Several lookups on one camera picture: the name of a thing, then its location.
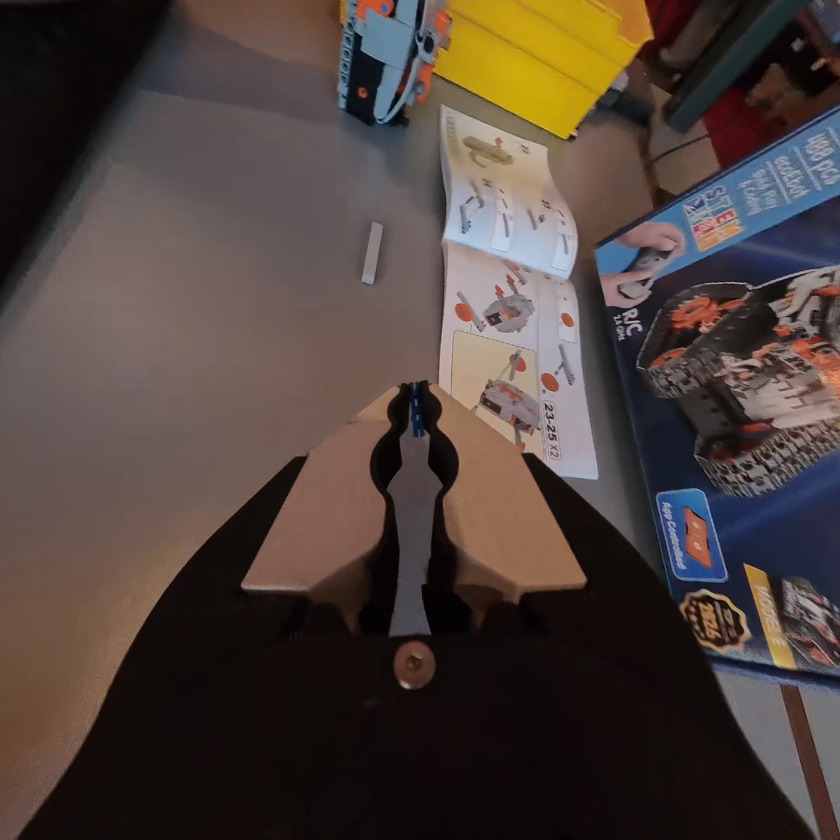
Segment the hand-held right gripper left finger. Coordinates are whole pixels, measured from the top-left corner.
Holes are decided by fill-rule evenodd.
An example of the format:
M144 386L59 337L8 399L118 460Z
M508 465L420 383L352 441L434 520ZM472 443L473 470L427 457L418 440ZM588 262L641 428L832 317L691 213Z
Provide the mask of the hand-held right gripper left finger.
M330 604L358 628L371 598L369 562L385 533L385 490L371 459L392 430L391 387L311 449L282 502L241 589L248 594L304 595Z

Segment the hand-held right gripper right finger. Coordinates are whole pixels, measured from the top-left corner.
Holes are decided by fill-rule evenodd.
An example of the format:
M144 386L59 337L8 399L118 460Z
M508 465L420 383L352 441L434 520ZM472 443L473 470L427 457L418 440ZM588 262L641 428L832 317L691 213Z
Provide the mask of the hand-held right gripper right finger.
M586 575L515 444L422 384L434 501L423 606L432 634L468 633L491 608L577 592Z

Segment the grey desk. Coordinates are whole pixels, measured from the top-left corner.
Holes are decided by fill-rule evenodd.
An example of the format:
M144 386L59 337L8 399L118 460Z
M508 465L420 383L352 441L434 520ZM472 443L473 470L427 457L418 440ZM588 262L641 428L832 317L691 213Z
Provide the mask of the grey desk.
M441 81L369 129L332 5L179 8L5 300L2 838L813 838L647 563L590 257L650 207L638 131ZM392 596L369 633L240 582L308 450L436 376L444 102L549 147L605 463L528 465L586 587L422 637L406 688Z

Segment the open instruction booklet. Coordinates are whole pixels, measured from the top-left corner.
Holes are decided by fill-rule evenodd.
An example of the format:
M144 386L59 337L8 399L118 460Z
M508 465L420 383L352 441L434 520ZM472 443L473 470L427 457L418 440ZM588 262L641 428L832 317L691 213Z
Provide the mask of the open instruction booklet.
M443 106L438 383L521 452L597 480L571 281L578 231L547 149Z

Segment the blue robot kit box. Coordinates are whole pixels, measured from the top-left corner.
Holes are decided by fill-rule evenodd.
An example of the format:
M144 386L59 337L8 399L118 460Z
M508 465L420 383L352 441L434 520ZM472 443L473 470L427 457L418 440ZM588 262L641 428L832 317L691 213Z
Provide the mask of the blue robot kit box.
M595 263L679 611L733 669L838 691L838 107Z

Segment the grey long brick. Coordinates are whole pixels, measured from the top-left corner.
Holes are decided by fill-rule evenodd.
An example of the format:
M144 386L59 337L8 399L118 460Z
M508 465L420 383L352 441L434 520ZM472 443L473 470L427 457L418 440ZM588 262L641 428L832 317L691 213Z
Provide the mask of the grey long brick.
M383 233L384 227L381 223L371 223L361 272L361 282L366 286L372 286L375 283L376 271L382 250Z

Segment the red storage bin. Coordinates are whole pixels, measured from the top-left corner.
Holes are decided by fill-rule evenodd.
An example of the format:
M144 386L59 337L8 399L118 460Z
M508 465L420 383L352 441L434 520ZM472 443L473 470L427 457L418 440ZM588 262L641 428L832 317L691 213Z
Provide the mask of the red storage bin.
M760 151L786 132L782 117L761 114L736 91L728 91L716 100L704 115L703 123L722 170Z

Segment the yellow parts bin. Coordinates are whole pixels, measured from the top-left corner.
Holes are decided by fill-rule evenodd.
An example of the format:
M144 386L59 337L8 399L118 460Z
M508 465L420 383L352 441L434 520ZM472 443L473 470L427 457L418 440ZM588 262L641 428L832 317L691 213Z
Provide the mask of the yellow parts bin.
M645 1L451 1L436 73L569 139L654 33Z

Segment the partly built robot model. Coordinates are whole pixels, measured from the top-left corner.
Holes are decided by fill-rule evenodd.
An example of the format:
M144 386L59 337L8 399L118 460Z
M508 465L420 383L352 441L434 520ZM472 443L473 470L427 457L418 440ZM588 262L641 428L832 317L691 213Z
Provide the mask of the partly built robot model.
M343 2L339 107L366 125L407 124L451 29L446 1Z

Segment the dark computer tower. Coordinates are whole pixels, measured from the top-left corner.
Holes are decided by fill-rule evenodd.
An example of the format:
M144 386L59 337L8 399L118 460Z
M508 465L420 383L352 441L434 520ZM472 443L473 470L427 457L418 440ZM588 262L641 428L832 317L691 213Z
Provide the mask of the dark computer tower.
M732 2L708 46L681 76L663 109L665 125L688 132L808 1Z

